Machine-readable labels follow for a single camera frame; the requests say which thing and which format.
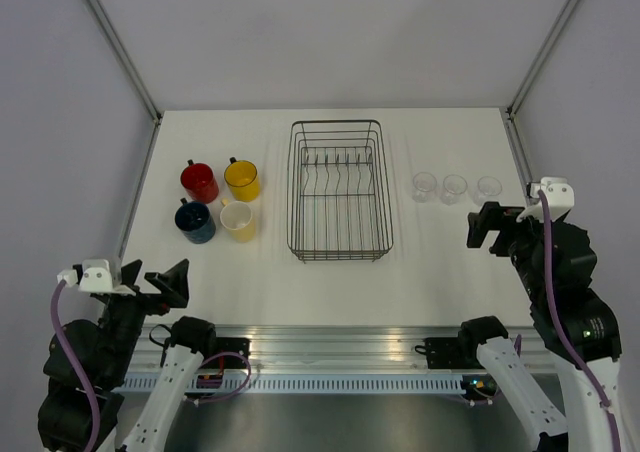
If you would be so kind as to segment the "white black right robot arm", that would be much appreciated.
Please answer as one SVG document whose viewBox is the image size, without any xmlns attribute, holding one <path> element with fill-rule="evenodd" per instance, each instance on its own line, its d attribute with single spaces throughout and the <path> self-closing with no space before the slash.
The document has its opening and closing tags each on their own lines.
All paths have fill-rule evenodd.
<svg viewBox="0 0 640 452">
<path fill-rule="evenodd" d="M 533 450 L 622 451 L 621 338 L 613 310 L 591 287 L 597 255 L 586 230 L 552 219 L 546 200 L 539 205 L 542 216 L 533 218 L 523 217 L 520 207 L 485 203 L 467 216 L 466 245 L 478 249 L 496 232 L 489 251 L 511 261 L 525 289 L 534 328 L 554 361 L 564 411 L 553 412 L 497 317 L 463 322 L 457 356 L 495 380 Z"/>
</svg>

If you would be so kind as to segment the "clear glass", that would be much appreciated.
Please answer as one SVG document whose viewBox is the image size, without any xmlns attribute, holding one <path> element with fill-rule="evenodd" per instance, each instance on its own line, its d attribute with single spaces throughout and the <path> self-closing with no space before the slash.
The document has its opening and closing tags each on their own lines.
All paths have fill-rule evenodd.
<svg viewBox="0 0 640 452">
<path fill-rule="evenodd" d="M 502 190 L 502 184 L 497 178 L 483 176 L 476 183 L 474 202 L 478 206 L 482 206 L 486 202 L 497 202 Z"/>
<path fill-rule="evenodd" d="M 426 203 L 437 195 L 437 179 L 429 172 L 419 172 L 412 180 L 412 198 L 415 202 Z"/>
<path fill-rule="evenodd" d="M 442 182 L 441 201 L 446 205 L 459 203 L 463 200 L 467 189 L 467 181 L 462 176 L 449 174 Z"/>
</svg>

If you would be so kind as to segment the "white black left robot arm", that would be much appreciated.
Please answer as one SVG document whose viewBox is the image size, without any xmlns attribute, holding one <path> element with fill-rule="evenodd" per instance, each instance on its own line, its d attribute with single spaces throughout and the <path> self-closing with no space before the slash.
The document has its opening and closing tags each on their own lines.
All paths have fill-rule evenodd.
<svg viewBox="0 0 640 452">
<path fill-rule="evenodd" d="M 38 432 L 47 451 L 162 451 L 183 397 L 199 368 L 218 356 L 212 323 L 184 316 L 170 328 L 161 373 L 143 411 L 123 442 L 116 441 L 125 382 L 144 322 L 183 309 L 189 302 L 189 262 L 165 272 L 147 272 L 154 292 L 136 284 L 142 263 L 120 265 L 87 259 L 61 271 L 50 304 L 54 335 L 43 368 L 48 393 L 38 411 Z M 63 324 L 59 300 L 76 288 L 100 301 L 104 310 L 92 322 Z"/>
</svg>

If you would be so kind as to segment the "pale yellow mug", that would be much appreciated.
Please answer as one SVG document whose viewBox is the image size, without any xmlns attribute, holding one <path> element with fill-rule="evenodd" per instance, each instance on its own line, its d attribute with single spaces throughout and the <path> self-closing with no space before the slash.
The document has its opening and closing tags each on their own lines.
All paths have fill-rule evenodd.
<svg viewBox="0 0 640 452">
<path fill-rule="evenodd" d="M 223 199 L 220 222 L 231 237 L 239 243 L 251 241 L 256 234 L 256 221 L 250 206 L 241 201 Z"/>
</svg>

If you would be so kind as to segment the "blue mug black handle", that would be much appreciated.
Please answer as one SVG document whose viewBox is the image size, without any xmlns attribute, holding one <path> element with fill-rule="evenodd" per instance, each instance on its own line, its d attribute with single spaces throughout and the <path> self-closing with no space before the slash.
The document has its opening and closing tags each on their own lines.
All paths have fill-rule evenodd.
<svg viewBox="0 0 640 452">
<path fill-rule="evenodd" d="M 207 243 L 216 233 L 216 225 L 208 206 L 186 198 L 180 199 L 180 206 L 174 214 L 174 224 L 193 244 Z"/>
</svg>

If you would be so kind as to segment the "yellow mug black handle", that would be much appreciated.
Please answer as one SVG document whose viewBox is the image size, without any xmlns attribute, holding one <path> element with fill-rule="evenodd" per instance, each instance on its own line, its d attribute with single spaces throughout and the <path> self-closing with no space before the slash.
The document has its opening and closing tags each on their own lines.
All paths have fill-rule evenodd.
<svg viewBox="0 0 640 452">
<path fill-rule="evenodd" d="M 251 202 L 259 197 L 260 181 L 257 167 L 250 161 L 229 159 L 224 180 L 237 201 Z"/>
</svg>

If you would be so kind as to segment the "red mug black handle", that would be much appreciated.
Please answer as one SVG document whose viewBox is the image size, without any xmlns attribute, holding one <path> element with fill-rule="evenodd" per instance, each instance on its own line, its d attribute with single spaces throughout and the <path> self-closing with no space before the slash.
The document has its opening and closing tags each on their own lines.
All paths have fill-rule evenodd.
<svg viewBox="0 0 640 452">
<path fill-rule="evenodd" d="M 219 186 L 213 170 L 205 163 L 187 161 L 180 174 L 180 183 L 192 200 L 212 203 L 219 195 Z"/>
</svg>

